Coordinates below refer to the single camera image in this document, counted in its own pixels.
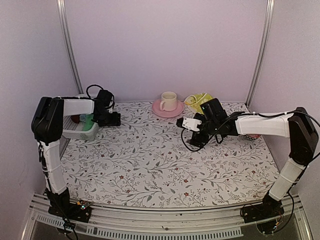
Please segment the green microfibre towel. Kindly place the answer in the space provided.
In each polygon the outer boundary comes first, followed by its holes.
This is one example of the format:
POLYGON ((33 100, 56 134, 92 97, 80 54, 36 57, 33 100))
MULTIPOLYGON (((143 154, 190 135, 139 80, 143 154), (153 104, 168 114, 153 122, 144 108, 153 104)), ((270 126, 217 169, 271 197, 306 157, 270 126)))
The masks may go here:
POLYGON ((91 130, 91 128, 93 127, 94 123, 95 122, 93 121, 93 118, 88 116, 84 121, 84 126, 83 126, 82 130, 83 131, 91 130))

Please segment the yellow patterned towel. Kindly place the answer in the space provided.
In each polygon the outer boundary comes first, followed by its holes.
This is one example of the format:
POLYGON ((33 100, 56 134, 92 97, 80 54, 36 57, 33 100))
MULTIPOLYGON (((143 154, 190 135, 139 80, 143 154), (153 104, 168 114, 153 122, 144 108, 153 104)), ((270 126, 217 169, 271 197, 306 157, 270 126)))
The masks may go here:
POLYGON ((184 104, 193 113, 203 114, 201 105, 212 99, 213 97, 208 93, 192 94, 184 100, 184 104))

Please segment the white plastic basket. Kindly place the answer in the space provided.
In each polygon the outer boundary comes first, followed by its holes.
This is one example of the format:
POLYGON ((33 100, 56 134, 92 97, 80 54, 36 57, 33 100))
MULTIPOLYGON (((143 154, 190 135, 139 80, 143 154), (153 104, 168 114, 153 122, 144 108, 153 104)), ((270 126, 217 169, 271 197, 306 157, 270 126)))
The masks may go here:
POLYGON ((62 97, 63 104, 63 131, 67 139, 93 141, 98 133, 99 126, 94 123, 91 130, 83 131, 84 122, 79 124, 71 120, 73 115, 90 115, 94 112, 94 100, 84 96, 62 97))

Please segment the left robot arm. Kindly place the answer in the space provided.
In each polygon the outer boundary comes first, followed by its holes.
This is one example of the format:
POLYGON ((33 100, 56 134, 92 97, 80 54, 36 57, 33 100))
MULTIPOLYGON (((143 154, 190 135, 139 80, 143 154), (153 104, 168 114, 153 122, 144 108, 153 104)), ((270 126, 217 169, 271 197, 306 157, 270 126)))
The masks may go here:
POLYGON ((63 216, 74 213, 69 202, 70 194, 63 177, 60 157, 60 139, 66 116, 93 115, 92 122, 99 127, 120 126, 121 114, 114 111, 115 96, 101 88, 96 97, 48 97, 40 99, 31 123, 31 130, 38 145, 39 162, 46 180, 48 198, 55 202, 55 209, 63 216))

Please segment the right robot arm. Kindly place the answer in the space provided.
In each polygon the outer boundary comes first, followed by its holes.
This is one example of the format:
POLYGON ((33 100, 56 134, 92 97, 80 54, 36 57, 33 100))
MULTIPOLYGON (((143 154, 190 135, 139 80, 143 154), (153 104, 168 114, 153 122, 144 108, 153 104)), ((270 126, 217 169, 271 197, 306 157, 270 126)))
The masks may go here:
POLYGON ((278 210, 278 203, 298 183, 311 162, 320 156, 320 124, 305 108, 274 113, 234 111, 227 114, 218 99, 201 105, 202 113, 182 119, 182 126, 193 132, 191 143, 199 150, 211 138, 220 136, 262 136, 281 168, 279 177, 259 206, 262 218, 278 210))

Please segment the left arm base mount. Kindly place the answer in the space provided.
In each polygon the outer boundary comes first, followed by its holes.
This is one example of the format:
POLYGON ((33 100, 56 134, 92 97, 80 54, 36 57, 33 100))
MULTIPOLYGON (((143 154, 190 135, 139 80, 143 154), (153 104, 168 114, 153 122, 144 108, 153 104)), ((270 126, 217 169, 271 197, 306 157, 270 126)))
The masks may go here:
POLYGON ((77 203, 70 203, 69 201, 58 201, 56 199, 50 200, 50 207, 48 212, 66 220, 73 220, 82 223, 88 223, 92 214, 90 206, 83 207, 77 203))

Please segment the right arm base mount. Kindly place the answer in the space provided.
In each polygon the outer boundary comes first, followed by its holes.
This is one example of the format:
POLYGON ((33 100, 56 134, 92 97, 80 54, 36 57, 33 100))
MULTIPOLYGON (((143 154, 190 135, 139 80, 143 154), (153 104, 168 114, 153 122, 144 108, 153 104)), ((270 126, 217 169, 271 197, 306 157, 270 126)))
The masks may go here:
POLYGON ((274 200, 266 195, 262 203, 244 206, 240 210, 240 216, 245 223, 251 223, 277 217, 285 213, 282 202, 274 200))

